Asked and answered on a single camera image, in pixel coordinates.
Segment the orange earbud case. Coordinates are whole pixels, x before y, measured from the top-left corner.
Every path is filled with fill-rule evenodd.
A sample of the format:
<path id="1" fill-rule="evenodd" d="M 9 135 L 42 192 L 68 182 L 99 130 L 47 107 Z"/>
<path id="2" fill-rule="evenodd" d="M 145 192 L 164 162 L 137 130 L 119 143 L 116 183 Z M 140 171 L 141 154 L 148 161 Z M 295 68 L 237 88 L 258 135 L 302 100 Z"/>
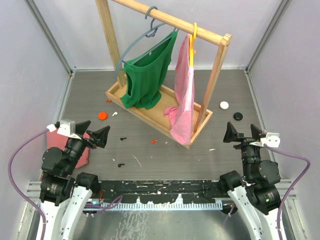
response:
<path id="1" fill-rule="evenodd" d="M 102 111 L 102 112 L 100 112 L 100 113 L 98 114 L 98 119 L 101 120 L 101 121 L 104 121 L 104 120 L 106 120 L 107 118 L 108 118 L 108 114 L 107 114 L 106 112 L 104 112 L 104 111 Z"/>

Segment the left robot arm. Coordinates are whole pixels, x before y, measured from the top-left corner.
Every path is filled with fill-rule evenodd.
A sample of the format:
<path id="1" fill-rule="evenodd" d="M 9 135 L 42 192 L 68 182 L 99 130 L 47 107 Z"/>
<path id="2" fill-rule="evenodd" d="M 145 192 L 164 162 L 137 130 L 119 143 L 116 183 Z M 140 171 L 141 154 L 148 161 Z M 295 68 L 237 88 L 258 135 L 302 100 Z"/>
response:
<path id="1" fill-rule="evenodd" d="M 50 147 L 42 156 L 38 240 L 73 239 L 86 203 L 100 193 L 97 175 L 82 172 L 77 178 L 72 177 L 87 148 L 104 148 L 107 144 L 110 126 L 90 131 L 90 124 L 89 120 L 81 123 L 61 120 L 47 126 L 49 132 L 67 140 L 64 149 Z"/>

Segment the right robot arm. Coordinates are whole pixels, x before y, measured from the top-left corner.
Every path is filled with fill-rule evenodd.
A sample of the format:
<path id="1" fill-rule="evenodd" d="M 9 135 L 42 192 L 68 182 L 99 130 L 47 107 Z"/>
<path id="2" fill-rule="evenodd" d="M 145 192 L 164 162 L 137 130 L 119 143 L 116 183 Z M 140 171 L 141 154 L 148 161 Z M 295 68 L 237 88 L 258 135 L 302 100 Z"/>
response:
<path id="1" fill-rule="evenodd" d="M 225 173 L 219 178 L 219 191 L 230 197 L 246 225 L 252 240 L 285 240 L 280 211 L 281 196 L 276 184 L 281 181 L 278 164 L 261 158 L 261 148 L 278 148 L 279 133 L 264 133 L 251 124 L 251 137 L 238 132 L 231 122 L 227 123 L 224 143 L 235 142 L 241 151 L 243 175 L 237 171 Z"/>

